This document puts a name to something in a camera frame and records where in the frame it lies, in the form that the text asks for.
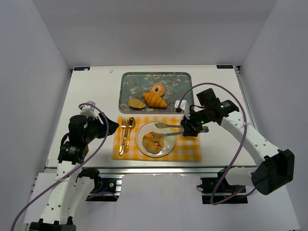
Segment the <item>silver metal tongs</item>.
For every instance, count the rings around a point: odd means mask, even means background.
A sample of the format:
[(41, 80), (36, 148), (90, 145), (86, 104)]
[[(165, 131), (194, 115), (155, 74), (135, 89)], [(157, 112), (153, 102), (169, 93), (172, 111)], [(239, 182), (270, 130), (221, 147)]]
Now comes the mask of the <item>silver metal tongs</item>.
[(197, 137), (199, 133), (208, 133), (208, 126), (201, 126), (200, 128), (194, 128), (190, 125), (172, 125), (166, 123), (150, 123), (155, 129), (154, 137), (165, 138), (171, 136), (183, 136), (183, 137)]

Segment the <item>curled orange croissant roll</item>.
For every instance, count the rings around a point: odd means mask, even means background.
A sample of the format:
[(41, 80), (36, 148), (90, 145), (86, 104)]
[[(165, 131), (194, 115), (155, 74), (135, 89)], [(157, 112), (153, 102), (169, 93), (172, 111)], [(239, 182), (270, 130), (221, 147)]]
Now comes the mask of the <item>curled orange croissant roll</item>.
[(154, 136), (154, 132), (150, 132), (143, 136), (142, 144), (147, 152), (158, 154), (164, 147), (164, 138)]

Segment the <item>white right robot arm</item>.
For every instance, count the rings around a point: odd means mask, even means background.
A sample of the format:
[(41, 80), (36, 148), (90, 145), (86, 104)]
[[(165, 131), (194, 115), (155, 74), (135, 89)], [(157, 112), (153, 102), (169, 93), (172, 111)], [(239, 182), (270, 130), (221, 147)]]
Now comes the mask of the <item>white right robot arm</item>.
[(206, 124), (217, 123), (228, 131), (252, 157), (255, 167), (229, 165), (218, 173), (218, 184), (249, 186), (268, 195), (294, 178), (295, 155), (281, 150), (264, 138), (247, 122), (244, 111), (230, 100), (220, 101), (212, 88), (197, 94), (200, 110), (195, 111), (181, 98), (175, 102), (176, 112), (183, 113), (181, 125), (184, 136), (196, 137), (208, 132)]

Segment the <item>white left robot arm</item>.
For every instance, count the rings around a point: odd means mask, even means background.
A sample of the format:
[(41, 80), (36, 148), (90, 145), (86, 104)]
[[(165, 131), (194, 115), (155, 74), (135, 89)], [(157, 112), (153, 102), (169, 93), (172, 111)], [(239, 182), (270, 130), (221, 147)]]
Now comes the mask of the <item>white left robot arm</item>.
[(81, 169), (89, 151), (89, 143), (115, 133), (119, 124), (102, 114), (98, 117), (75, 115), (70, 118), (69, 132), (61, 140), (56, 172), (57, 185), (39, 221), (32, 222), (31, 231), (74, 231), (74, 218), (92, 190), (97, 188), (99, 172)]

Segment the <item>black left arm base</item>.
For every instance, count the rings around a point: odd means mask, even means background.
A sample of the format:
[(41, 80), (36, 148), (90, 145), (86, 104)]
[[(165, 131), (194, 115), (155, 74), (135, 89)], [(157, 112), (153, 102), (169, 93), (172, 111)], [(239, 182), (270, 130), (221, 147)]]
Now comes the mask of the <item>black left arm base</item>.
[(116, 202), (120, 196), (122, 179), (115, 175), (106, 175), (98, 169), (85, 168), (76, 179), (76, 186), (88, 193), (86, 201)]

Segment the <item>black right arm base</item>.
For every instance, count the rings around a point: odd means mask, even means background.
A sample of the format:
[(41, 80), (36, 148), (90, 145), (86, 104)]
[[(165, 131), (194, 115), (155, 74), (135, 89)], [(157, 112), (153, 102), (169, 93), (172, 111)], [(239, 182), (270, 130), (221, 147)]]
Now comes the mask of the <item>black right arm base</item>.
[[(216, 186), (218, 182), (218, 178), (200, 178), (200, 184), (196, 186), (197, 190), (201, 192), (202, 195), (202, 203), (204, 205), (210, 204), (210, 198), (212, 195), (212, 192), (214, 190), (214, 187)], [(226, 180), (223, 180), (223, 182), (218, 187), (213, 202), (217, 203), (223, 199), (226, 199), (230, 197), (232, 194), (237, 192), (241, 189), (241, 186), (235, 185), (230, 186), (227, 184)], [(231, 198), (230, 200), (224, 202), (223, 204), (247, 204), (248, 199), (246, 196), (246, 189), (243, 189), (240, 191), (236, 196)]]

